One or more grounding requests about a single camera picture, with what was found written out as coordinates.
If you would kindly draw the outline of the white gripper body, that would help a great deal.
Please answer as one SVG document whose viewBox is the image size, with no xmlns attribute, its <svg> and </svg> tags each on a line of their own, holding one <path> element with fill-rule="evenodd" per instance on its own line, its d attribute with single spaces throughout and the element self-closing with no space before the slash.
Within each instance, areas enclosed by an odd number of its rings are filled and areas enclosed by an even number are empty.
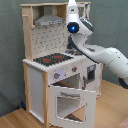
<svg viewBox="0 0 128 128">
<path fill-rule="evenodd" d="M 75 0 L 69 0 L 67 5 L 67 14 L 77 14 L 78 13 L 78 6 Z"/>
</svg>

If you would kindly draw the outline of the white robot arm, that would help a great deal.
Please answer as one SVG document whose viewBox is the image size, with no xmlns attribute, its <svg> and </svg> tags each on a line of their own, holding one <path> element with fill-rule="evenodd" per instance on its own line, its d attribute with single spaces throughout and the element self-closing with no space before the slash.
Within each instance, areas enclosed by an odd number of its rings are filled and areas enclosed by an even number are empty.
<svg viewBox="0 0 128 128">
<path fill-rule="evenodd" d="M 70 44 L 90 60 L 104 64 L 118 76 L 120 85 L 128 89 L 128 59 L 116 48 L 84 45 L 94 29 L 89 21 L 79 17 L 78 5 L 75 0 L 68 2 L 66 26 L 71 33 Z"/>
</svg>

